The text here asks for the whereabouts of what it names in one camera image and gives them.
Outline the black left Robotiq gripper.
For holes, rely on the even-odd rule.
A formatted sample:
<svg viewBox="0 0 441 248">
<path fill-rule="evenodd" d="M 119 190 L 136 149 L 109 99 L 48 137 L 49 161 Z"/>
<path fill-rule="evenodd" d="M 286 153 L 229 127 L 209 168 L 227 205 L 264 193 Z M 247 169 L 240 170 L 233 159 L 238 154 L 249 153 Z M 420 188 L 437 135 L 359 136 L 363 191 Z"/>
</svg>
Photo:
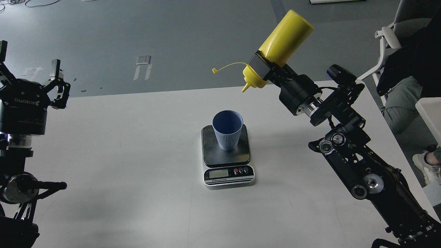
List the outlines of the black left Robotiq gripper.
<svg viewBox="0 0 441 248">
<path fill-rule="evenodd" d="M 44 135 L 47 108 L 65 109 L 71 85 L 61 76 L 59 59 L 51 61 L 49 83 L 45 86 L 17 79 L 4 63 L 8 42 L 0 42 L 1 117 L 0 130 L 6 134 Z M 47 93 L 57 88 L 57 97 Z"/>
</svg>

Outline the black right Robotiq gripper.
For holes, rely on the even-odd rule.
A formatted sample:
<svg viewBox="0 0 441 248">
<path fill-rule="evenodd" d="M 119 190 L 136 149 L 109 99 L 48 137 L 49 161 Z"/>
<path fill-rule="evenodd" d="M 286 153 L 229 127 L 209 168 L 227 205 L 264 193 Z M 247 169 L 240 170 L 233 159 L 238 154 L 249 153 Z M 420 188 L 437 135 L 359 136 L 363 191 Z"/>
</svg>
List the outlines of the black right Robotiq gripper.
<svg viewBox="0 0 441 248">
<path fill-rule="evenodd" d="M 298 75 L 288 65 L 277 66 L 260 51 L 254 53 L 248 64 L 261 79 L 281 89 L 279 100 L 293 115 L 310 116 L 318 110 L 322 90 L 307 75 Z"/>
</svg>

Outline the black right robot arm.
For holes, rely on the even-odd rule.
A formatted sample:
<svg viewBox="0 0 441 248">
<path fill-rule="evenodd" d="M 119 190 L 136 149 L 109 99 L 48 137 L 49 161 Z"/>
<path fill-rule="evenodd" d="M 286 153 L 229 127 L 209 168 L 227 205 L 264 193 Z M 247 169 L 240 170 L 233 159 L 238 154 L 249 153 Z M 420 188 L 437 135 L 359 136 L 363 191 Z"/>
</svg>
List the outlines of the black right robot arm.
<svg viewBox="0 0 441 248">
<path fill-rule="evenodd" d="M 313 126 L 328 120 L 331 127 L 323 138 L 308 144 L 324 156 L 349 193 L 369 200 L 398 243 L 376 239 L 373 248 L 439 248 L 440 223 L 420 206 L 399 168 L 387 164 L 367 146 L 365 119 L 352 104 L 364 89 L 356 76 L 339 65 L 327 74 L 336 87 L 321 100 L 322 89 L 307 75 L 298 75 L 290 66 L 278 66 L 257 51 L 249 61 L 258 77 L 281 89 L 279 99 L 293 115 L 306 114 Z"/>
</svg>

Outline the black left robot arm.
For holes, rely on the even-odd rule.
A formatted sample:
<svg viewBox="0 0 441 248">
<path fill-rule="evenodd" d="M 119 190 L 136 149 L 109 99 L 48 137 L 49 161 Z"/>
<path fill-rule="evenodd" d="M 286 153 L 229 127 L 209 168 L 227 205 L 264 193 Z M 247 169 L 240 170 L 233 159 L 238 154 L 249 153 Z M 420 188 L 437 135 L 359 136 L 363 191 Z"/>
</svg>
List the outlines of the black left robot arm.
<svg viewBox="0 0 441 248">
<path fill-rule="evenodd" d="M 18 205 L 12 218 L 1 208 L 2 248 L 31 248 L 39 237 L 33 218 L 36 203 L 60 190 L 65 182 L 41 182 L 25 171 L 33 156 L 32 138 L 45 133 L 48 108 L 64 109 L 71 85 L 61 75 L 61 61 L 52 61 L 47 85 L 19 79 L 5 65 L 8 43 L 1 41 L 1 202 Z"/>
</svg>

